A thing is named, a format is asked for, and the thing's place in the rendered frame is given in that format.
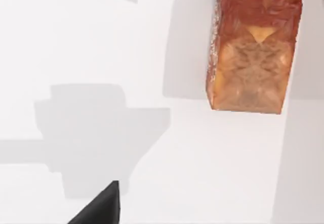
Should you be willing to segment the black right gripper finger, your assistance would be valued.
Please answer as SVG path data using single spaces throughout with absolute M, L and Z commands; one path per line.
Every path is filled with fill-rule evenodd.
M 119 181 L 112 181 L 67 224 L 119 224 Z

